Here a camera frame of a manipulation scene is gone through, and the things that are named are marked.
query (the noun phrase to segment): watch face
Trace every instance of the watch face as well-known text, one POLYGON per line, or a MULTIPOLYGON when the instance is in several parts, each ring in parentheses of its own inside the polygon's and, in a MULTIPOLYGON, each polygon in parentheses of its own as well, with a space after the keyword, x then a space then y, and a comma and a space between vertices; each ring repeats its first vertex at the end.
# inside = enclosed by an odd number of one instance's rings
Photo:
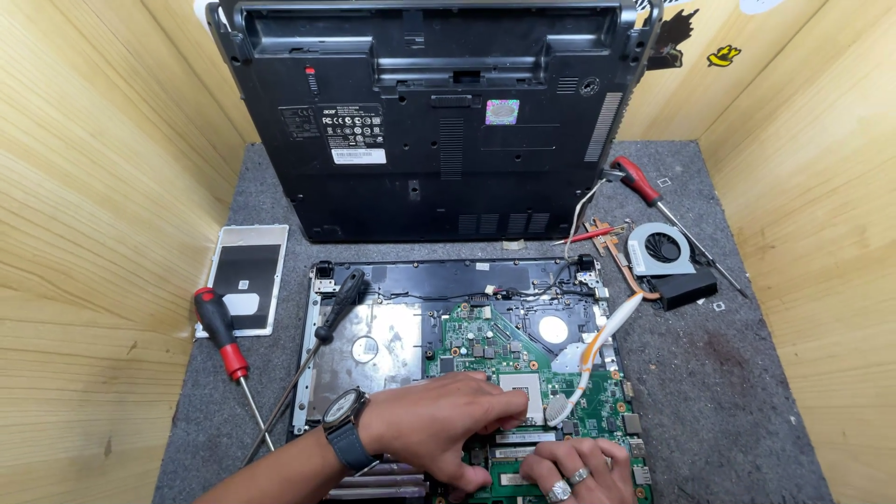
POLYGON ((358 391, 355 389, 349 390, 345 394, 340 395, 336 398, 336 401, 333 404, 330 404, 330 407, 327 408, 326 413, 323 414, 323 421, 326 423, 330 423, 333 421, 337 421, 342 418, 342 415, 347 413, 355 402, 358 399, 358 391))

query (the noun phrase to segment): wristwatch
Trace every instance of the wristwatch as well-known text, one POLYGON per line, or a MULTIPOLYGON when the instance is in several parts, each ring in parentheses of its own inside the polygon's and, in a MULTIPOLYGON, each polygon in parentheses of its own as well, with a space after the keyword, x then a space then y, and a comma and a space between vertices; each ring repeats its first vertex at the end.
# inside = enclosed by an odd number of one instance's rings
POLYGON ((355 476, 366 473, 383 460, 382 456, 367 453, 358 436, 356 425, 368 402, 370 395, 355 387, 343 392, 323 413, 323 432, 327 440, 336 457, 354 471, 355 476))

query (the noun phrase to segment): red screwdriver handle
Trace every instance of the red screwdriver handle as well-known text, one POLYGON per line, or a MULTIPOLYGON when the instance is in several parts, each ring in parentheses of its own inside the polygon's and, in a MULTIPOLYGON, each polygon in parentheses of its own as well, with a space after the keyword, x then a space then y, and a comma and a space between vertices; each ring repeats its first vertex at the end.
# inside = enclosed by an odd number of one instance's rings
POLYGON ((211 287, 202 287, 193 294, 196 317, 209 339, 218 347, 224 370, 230 379, 236 380, 249 374, 249 363, 239 350, 233 335, 233 318, 224 298, 211 287))
POLYGON ((636 195, 640 196, 647 206, 655 206, 657 203, 663 201, 663 195, 650 186, 647 177, 644 177, 644 172, 638 168, 638 165, 634 164, 625 156, 619 156, 614 159, 610 164, 610 168, 625 174, 625 176, 622 177, 622 183, 626 184, 636 195))

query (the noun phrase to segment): hand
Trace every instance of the hand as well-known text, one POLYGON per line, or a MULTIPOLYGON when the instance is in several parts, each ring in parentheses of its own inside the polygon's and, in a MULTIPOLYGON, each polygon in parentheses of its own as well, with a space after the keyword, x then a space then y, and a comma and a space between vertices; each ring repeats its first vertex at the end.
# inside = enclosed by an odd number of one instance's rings
POLYGON ((476 432, 520 425, 528 403, 525 392, 505 392, 485 373, 453 372, 371 395, 358 435, 369 453, 388 453, 472 493, 492 478, 484 467, 461 461, 464 441, 476 432))
POLYGON ((591 474, 573 486, 573 496, 563 504, 637 504, 628 451, 607 439, 539 443, 535 453, 520 464, 520 475, 547 495, 554 483, 573 477, 583 467, 591 474))

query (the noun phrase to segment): screwdriver shaft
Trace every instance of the screwdriver shaft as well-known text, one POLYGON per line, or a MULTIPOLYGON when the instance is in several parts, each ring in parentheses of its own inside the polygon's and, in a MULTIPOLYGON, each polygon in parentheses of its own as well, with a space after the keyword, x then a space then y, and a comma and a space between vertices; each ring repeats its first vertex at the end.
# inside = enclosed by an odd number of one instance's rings
POLYGON ((724 276, 725 280, 727 280, 731 285, 733 285, 734 288, 737 289, 738 292, 740 292, 741 296, 744 296, 745 298, 750 299, 750 297, 746 295, 746 292, 743 289, 741 289, 740 285, 737 285, 737 282, 735 282, 735 280, 733 278, 731 278, 731 275, 728 274, 727 271, 722 269, 722 267, 719 265, 719 263, 717 263, 716 260, 713 259, 712 256, 710 256, 710 253, 707 252, 706 249, 703 248, 703 246, 700 245, 700 243, 696 239, 694 239, 693 236, 691 236, 691 233, 687 232, 687 230, 681 225, 681 222, 679 222, 678 219, 675 218, 675 215, 673 215, 669 210, 667 210, 666 207, 662 203, 657 202, 656 206, 657 206, 657 210, 659 210, 659 212, 662 213, 663 216, 669 220, 669 222, 672 222, 672 225, 674 225, 676 228, 678 228, 678 230, 681 231, 681 233, 683 235, 685 235, 685 238, 687 238, 687 240, 689 242, 691 242, 691 245, 693 245, 694 248, 696 248, 697 251, 699 251, 701 253, 701 255, 706 257, 706 260, 709 261, 710 265, 713 268, 715 268, 716 271, 719 272, 719 274, 724 276))
MULTIPOLYGON (((289 400, 289 395, 292 393, 292 389, 296 387, 298 383, 298 379, 302 378, 302 373, 305 372, 305 369, 308 368, 308 363, 311 362, 311 359, 317 354, 317 351, 321 349, 321 340, 314 340, 314 346, 311 347, 311 351, 308 355, 302 360, 302 363, 298 366, 298 371, 296 371, 296 376, 292 377, 292 381, 289 382, 289 385, 286 387, 286 390, 283 391, 283 396, 277 402, 277 405, 274 406, 274 411, 271 413, 271 418, 268 419, 267 423, 262 425, 262 434, 264 436, 268 435, 268 430, 271 430, 271 426, 274 422, 277 421, 277 418, 280 417, 280 410, 283 408, 283 405, 289 400)), ((252 445, 252 449, 249 451, 249 455, 243 459, 243 464, 240 467, 246 467, 250 461, 252 461, 253 457, 258 454, 258 447, 262 445, 262 434, 258 435, 258 438, 255 438, 255 443, 252 445)))
MULTIPOLYGON (((243 388, 243 392, 246 393, 246 399, 249 400, 249 408, 252 409, 252 415, 255 417, 255 421, 258 422, 258 427, 264 430, 264 420, 262 420, 262 416, 258 414, 258 408, 255 407, 255 400, 252 398, 252 393, 249 392, 249 386, 246 383, 246 377, 239 377, 239 385, 243 388)), ((271 443, 271 437, 268 436, 268 432, 264 432, 264 443, 268 446, 270 451, 274 451, 274 444, 271 443)))

